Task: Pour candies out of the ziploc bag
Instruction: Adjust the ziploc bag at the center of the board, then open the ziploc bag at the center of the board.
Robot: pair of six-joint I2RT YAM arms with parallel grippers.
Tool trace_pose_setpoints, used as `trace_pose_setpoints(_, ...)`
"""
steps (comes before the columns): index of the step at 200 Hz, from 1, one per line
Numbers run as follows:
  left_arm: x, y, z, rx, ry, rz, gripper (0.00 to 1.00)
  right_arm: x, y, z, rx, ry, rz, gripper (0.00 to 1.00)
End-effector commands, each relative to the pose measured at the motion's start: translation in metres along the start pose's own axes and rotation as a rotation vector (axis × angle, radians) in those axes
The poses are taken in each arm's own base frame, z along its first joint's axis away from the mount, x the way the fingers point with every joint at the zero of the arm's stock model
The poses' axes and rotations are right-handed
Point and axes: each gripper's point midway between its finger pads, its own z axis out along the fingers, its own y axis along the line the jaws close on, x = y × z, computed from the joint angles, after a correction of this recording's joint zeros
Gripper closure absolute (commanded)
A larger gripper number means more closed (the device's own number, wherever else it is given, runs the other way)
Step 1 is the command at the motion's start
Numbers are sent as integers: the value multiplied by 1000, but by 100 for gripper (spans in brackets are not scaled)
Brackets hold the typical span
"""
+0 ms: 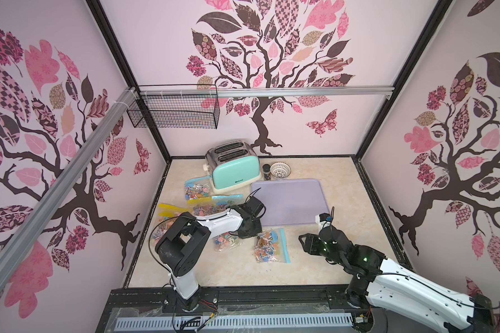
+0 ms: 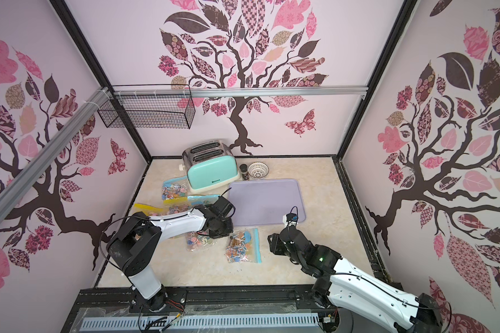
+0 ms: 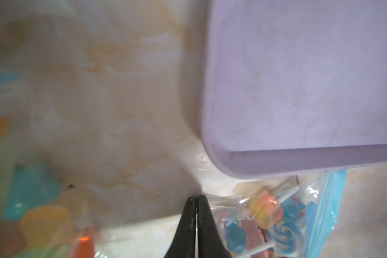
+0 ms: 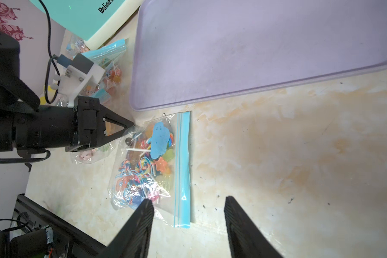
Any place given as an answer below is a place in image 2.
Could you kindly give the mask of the candy bag blue zip front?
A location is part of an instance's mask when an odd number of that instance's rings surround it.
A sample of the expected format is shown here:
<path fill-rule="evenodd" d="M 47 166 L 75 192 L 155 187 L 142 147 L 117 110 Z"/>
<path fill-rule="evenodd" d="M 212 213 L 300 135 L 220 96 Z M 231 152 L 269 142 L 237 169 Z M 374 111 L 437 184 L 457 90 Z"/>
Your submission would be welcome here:
<path fill-rule="evenodd" d="M 229 236 L 225 250 L 229 263 L 252 262 L 262 263 L 260 240 L 257 228 L 239 230 Z"/>

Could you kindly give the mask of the lavender plastic tray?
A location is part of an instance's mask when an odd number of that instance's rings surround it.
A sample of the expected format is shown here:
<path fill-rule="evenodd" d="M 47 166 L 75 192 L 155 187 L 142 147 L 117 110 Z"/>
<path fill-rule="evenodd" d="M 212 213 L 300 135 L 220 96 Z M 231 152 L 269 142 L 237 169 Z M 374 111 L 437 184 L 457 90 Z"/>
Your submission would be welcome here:
<path fill-rule="evenodd" d="M 298 222 L 306 220 L 299 183 L 295 179 L 244 180 L 230 184 L 228 200 L 236 211 L 235 227 L 281 224 L 283 216 L 297 209 Z"/>

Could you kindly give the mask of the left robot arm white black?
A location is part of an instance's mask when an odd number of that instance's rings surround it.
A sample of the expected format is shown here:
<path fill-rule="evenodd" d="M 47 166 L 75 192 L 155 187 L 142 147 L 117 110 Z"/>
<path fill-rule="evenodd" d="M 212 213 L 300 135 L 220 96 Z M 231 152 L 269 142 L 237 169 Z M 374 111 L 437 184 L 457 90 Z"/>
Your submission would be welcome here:
<path fill-rule="evenodd" d="M 124 223 L 106 245 L 108 261 L 114 264 L 142 297 L 143 305 L 158 312 L 170 303 L 166 288 L 151 267 L 158 244 L 187 233 L 211 239 L 228 237 L 233 232 L 235 206 L 219 196 L 212 204 L 196 205 L 174 215 L 147 216 L 137 212 Z"/>

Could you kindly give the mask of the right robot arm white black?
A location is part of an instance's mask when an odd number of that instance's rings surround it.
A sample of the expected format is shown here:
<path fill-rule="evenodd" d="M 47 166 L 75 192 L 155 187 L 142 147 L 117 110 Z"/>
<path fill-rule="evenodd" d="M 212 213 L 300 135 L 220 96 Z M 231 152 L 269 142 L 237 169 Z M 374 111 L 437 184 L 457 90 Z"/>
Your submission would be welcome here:
<path fill-rule="evenodd" d="M 428 294 L 401 291 L 352 264 L 327 246 L 313 244 L 298 230 L 298 215 L 283 215 L 284 228 L 268 236 L 271 253 L 286 256 L 315 279 L 311 298 L 321 308 L 343 308 L 389 332 L 447 332 L 442 306 Z"/>

